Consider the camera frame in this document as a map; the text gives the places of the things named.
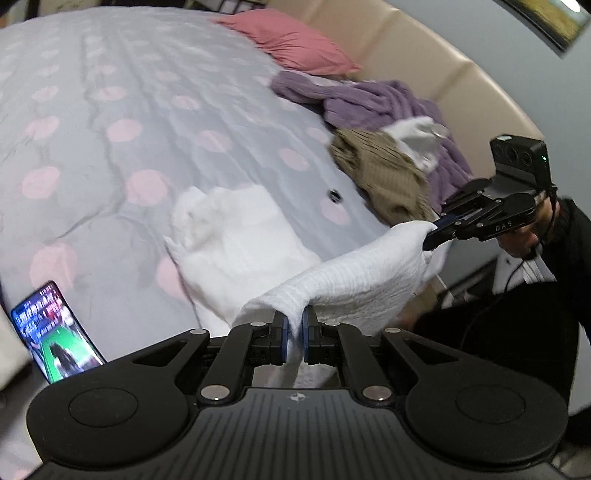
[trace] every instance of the gray wall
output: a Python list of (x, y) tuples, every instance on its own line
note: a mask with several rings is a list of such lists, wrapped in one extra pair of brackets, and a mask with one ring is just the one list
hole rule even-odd
[(591, 28), (561, 58), (495, 0), (388, 1), (501, 85), (544, 134), (560, 194), (591, 215)]

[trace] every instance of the pink pillow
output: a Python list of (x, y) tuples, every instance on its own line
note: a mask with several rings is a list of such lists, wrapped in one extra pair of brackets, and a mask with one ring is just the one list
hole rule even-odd
[(274, 8), (228, 15), (214, 22), (247, 36), (288, 69), (312, 75), (343, 75), (360, 69), (331, 39)]

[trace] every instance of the gray comforter with pink polka dots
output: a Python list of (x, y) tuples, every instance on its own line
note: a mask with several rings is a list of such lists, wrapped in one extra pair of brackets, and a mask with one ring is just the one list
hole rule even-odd
[[(55, 280), (106, 359), (196, 325), (163, 242), (192, 185), (264, 185), (323, 260), (387, 230), (335, 167), (322, 119), (268, 88), (280, 68), (210, 19), (100, 7), (0, 31), (7, 307)], [(3, 480), (39, 461), (23, 415), (43, 385), (35, 372), (0, 401)]]

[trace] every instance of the white cloth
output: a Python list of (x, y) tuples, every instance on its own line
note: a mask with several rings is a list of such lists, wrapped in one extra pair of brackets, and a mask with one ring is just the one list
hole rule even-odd
[(172, 224), (168, 251), (211, 336), (227, 335), (248, 300), (320, 263), (262, 186), (208, 194), (192, 187)]
[(0, 309), (0, 390), (31, 361), (31, 354), (25, 348), (14, 327)]
[(429, 175), (439, 163), (437, 153), (440, 139), (433, 134), (436, 123), (429, 116), (405, 118), (383, 127), (393, 137), (398, 149), (408, 155), (417, 168)]
[(357, 326), (376, 335), (396, 320), (413, 293), (443, 267), (448, 245), (423, 251), (425, 236), (435, 226), (413, 221), (392, 227), (369, 245), (322, 263), (247, 303), (236, 323), (249, 323), (269, 310), (289, 319), (288, 365), (266, 381), (274, 387), (317, 387), (332, 374), (322, 365), (302, 365), (301, 315), (314, 305), (319, 319)]

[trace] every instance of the purple blanket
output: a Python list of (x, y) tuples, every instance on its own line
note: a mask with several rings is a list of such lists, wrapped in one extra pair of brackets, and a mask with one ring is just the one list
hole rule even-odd
[[(397, 80), (320, 86), (304, 75), (283, 70), (273, 78), (271, 89), (295, 103), (322, 105), (324, 120), (336, 128), (377, 131), (400, 119), (425, 115), (444, 125), (434, 102), (416, 98), (405, 84)], [(431, 207), (439, 213), (442, 201), (464, 186), (471, 175), (472, 171), (453, 139), (444, 139), (439, 165), (427, 177), (431, 187)]]

